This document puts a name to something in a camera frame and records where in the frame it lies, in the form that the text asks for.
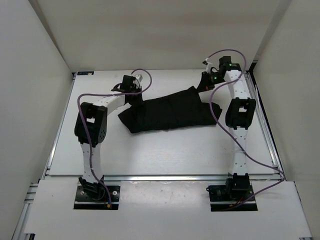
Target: cable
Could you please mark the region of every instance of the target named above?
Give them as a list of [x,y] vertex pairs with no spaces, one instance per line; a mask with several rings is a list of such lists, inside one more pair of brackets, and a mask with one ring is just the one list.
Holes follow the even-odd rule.
[[[209,58],[211,58],[213,55],[216,55],[216,54],[218,54],[218,53],[225,52],[225,51],[231,51],[231,52],[236,52],[236,53],[240,54],[240,55],[242,56],[243,60],[244,60],[244,68],[243,68],[244,70],[240,73],[240,75],[237,77],[236,80],[233,80],[233,81],[230,81],[230,82],[225,82],[225,83],[221,84],[220,86],[218,86],[217,88],[215,88],[215,89],[212,91],[211,95],[210,95],[209,103],[211,103],[211,102],[213,101],[214,94],[215,94],[215,92],[216,92],[218,89],[220,89],[220,88],[222,88],[222,87],[224,87],[224,86],[226,86],[226,85],[228,85],[228,84],[233,84],[233,83],[235,83],[236,81],[238,81],[238,80],[242,77],[242,75],[244,74],[244,72],[246,71],[246,68],[247,68],[247,59],[246,59],[245,55],[244,55],[242,52],[240,52],[240,51],[238,51],[238,50],[235,50],[235,49],[231,49],[231,48],[222,49],[222,50],[216,51],[216,52],[212,53],[211,55],[209,55],[209,56],[205,59],[205,61],[207,61],[207,60],[208,60]],[[252,158],[252,157],[246,152],[246,150],[241,146],[241,144],[237,141],[237,139],[219,122],[219,120],[218,120],[218,118],[216,117],[216,115],[215,115],[215,113],[214,113],[214,110],[213,110],[213,108],[212,108],[212,104],[209,104],[209,107],[210,107],[210,111],[211,111],[211,114],[212,114],[215,122],[220,126],[220,128],[221,128],[223,131],[225,131],[225,132],[232,138],[232,140],[239,146],[239,148],[243,151],[243,153],[244,153],[251,161],[253,161],[254,163],[259,164],[259,165],[261,165],[261,166],[264,166],[264,167],[266,167],[266,168],[269,168],[269,169],[272,169],[272,170],[275,170],[275,171],[279,172],[280,178],[281,178],[278,182],[276,182],[276,183],[274,183],[274,184],[272,184],[272,185],[270,185],[270,186],[267,186],[267,187],[265,187],[265,188],[257,191],[256,193],[253,193],[252,195],[250,195],[248,198],[246,198],[245,200],[243,200],[243,201],[240,202],[239,204],[234,205],[234,206],[232,206],[232,207],[230,207],[230,208],[225,209],[225,211],[229,211],[229,210],[232,210],[232,209],[235,209],[235,208],[240,207],[241,205],[243,205],[244,203],[246,203],[247,201],[249,201],[250,199],[252,199],[252,198],[253,198],[254,196],[256,196],[257,194],[259,194],[259,193],[261,193],[261,192],[263,192],[263,191],[265,191],[265,190],[268,190],[268,189],[270,189],[270,188],[272,188],[272,187],[274,187],[274,186],[282,183],[282,182],[286,179],[286,177],[285,177],[285,173],[284,173],[283,171],[281,171],[280,169],[278,169],[278,168],[276,168],[276,167],[273,167],[273,166],[266,165],[266,164],[264,164],[264,163],[262,163],[262,162],[259,162],[259,161],[255,160],[254,158]]]
[[110,208],[111,208],[111,195],[110,195],[110,192],[109,192],[109,189],[108,187],[105,185],[104,181],[101,180],[101,179],[98,179],[97,175],[95,174],[95,171],[93,170],[93,165],[92,165],[92,152],[93,152],[93,149],[92,149],[92,142],[91,142],[91,137],[90,137],[90,134],[89,134],[89,130],[88,130],[88,126],[86,124],[86,120],[85,120],[85,117],[84,117],[84,114],[81,110],[81,105],[80,105],[80,99],[84,96],[94,96],[94,97],[111,97],[111,96],[121,96],[121,95],[139,95],[139,94],[142,94],[143,92],[145,92],[146,90],[148,90],[152,84],[152,76],[151,74],[145,70],[145,69],[142,69],[142,68],[137,68],[135,70],[133,70],[131,72],[131,74],[133,74],[134,72],[136,71],[144,71],[145,73],[147,73],[150,77],[150,83],[149,85],[142,91],[140,92],[121,92],[121,93],[115,93],[115,94],[94,94],[94,93],[83,93],[81,95],[78,96],[76,102],[77,102],[77,106],[78,106],[78,110],[79,110],[79,115],[80,115],[80,118],[81,118],[81,121],[82,121],[82,124],[83,124],[83,127],[84,127],[84,131],[85,131],[85,135],[88,139],[88,142],[89,142],[89,164],[90,164],[90,170],[91,170],[91,174],[92,176],[95,178],[95,180],[98,181],[98,183],[100,183],[106,190],[107,192],[107,195],[108,195],[108,204],[110,205]]

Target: black bracket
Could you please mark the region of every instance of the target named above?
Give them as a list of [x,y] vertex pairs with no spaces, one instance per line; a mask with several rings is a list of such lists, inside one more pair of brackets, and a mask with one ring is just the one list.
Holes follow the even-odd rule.
[[[134,84],[136,78],[134,76],[124,75],[122,83],[118,83],[113,87],[111,91],[120,93],[139,93],[142,88],[136,88]],[[129,103],[132,106],[137,106],[143,103],[142,94],[126,95],[124,99],[125,103]]]
[[201,73],[201,80],[196,88],[198,93],[209,91],[215,88],[216,84],[223,83],[225,79],[221,76],[219,72],[207,73],[203,71]]
[[[89,130],[92,147],[94,148],[97,144],[102,143],[106,137],[108,109],[104,106],[94,106],[88,102],[83,102],[80,107]],[[87,121],[87,119],[92,118],[94,118],[94,123]],[[74,127],[74,134],[78,137],[78,141],[81,144],[89,143],[79,113]]]
[[255,99],[234,98],[231,100],[229,108],[226,111],[225,124],[229,128],[245,128],[247,130],[254,118],[255,109]]
[[[238,176],[236,173],[226,179],[225,185],[210,185],[206,190],[209,192],[211,212],[228,211],[230,207],[254,193],[248,174]],[[230,211],[257,211],[255,200],[255,197],[252,197],[245,204],[231,208]]]
[[82,210],[118,210],[120,199],[120,186],[107,185],[106,186],[111,196],[111,207],[108,207],[108,194],[103,191],[100,199],[92,199],[82,185],[78,185],[75,193],[73,209]]

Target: metal frame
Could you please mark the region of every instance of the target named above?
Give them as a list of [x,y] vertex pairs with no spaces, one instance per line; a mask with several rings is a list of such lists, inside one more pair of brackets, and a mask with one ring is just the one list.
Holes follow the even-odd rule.
[[264,140],[265,140],[266,145],[269,149],[272,162],[275,165],[275,167],[278,167],[281,171],[284,172],[284,170],[282,168],[281,161],[280,161],[280,157],[279,157],[278,152],[276,150],[276,147],[274,145],[274,141],[271,137],[271,133],[270,133],[267,121],[266,121],[266,117],[265,117],[264,113],[262,112],[262,107],[261,107],[260,101],[259,101],[260,99],[259,99],[259,94],[258,94],[258,92],[259,92],[258,88],[254,85],[254,82],[252,81],[251,75],[248,72],[245,73],[244,75],[245,75],[245,78],[247,79],[247,86],[249,88],[251,98],[255,99],[257,102],[258,107],[256,107],[255,112],[257,114],[257,118],[259,120],[260,127],[262,129]]
[[[54,154],[56,151],[56,147],[57,147],[57,143],[59,140],[59,136],[60,136],[60,132],[61,132],[61,128],[64,122],[64,118],[66,115],[66,111],[67,111],[67,107],[70,101],[70,96],[72,93],[72,89],[74,86],[74,82],[76,80],[76,76],[77,74],[74,75],[73,80],[72,80],[72,87],[71,87],[71,91],[70,91],[70,95],[68,98],[68,101],[66,103],[66,107],[64,110],[64,114],[63,117],[61,119],[54,143],[53,143],[53,147],[52,150],[50,152],[49,158],[47,160],[47,164],[45,166],[44,172],[42,174],[42,180],[45,179],[45,177],[47,175],[49,175],[50,173],[50,167],[54,158]],[[278,156],[278,153],[276,151],[274,142],[272,140],[270,131],[269,131],[269,127],[267,125],[266,122],[266,118],[265,115],[263,114],[263,112],[261,111],[261,106],[260,106],[260,102],[259,102],[259,97],[258,97],[258,93],[257,93],[257,89],[255,88],[255,85],[252,81],[252,78],[250,76],[249,73],[245,73],[244,77],[246,79],[247,82],[247,86],[249,89],[249,93],[252,99],[255,99],[257,101],[257,105],[258,107],[255,109],[255,112],[257,114],[257,118],[263,133],[263,137],[264,140],[266,142],[266,145],[269,149],[269,153],[271,155],[271,159],[272,159],[272,163],[274,165],[274,167],[278,167],[281,171],[283,171],[281,162],[280,162],[280,158]],[[221,180],[225,180],[228,177],[228,175],[135,175],[135,176],[130,176],[130,175],[108,175],[108,176],[104,176],[104,180],[105,181],[221,181]],[[251,180],[257,180],[257,181],[265,181],[265,180],[279,180],[280,179],[280,175],[275,172],[274,174],[251,174],[250,175],[250,179]]]
[[25,196],[24,200],[24,206],[22,209],[22,213],[20,215],[20,218],[18,220],[18,223],[16,224],[13,236],[11,240],[31,240],[33,239],[32,234],[25,234],[25,227],[26,223],[30,214],[31,206],[34,202],[36,191],[38,188],[38,184],[31,183],[28,192]]

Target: black fabric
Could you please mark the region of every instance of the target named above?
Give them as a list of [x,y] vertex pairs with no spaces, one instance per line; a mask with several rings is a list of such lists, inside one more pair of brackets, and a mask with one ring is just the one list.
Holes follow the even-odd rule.
[[[212,108],[219,118],[222,109],[215,103],[212,103]],[[209,103],[201,102],[193,86],[167,96],[146,100],[138,106],[131,106],[118,117],[132,134],[216,124]]]

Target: white wall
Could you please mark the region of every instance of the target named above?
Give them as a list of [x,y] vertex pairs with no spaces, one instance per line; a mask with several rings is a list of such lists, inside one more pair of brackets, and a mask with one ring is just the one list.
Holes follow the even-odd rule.
[[274,140],[320,239],[320,1],[293,0],[254,70]]
[[9,240],[37,183],[72,75],[27,0],[0,1],[0,239]]
[[38,1],[66,63],[79,71],[199,69],[225,48],[251,63],[283,0],[30,1]]

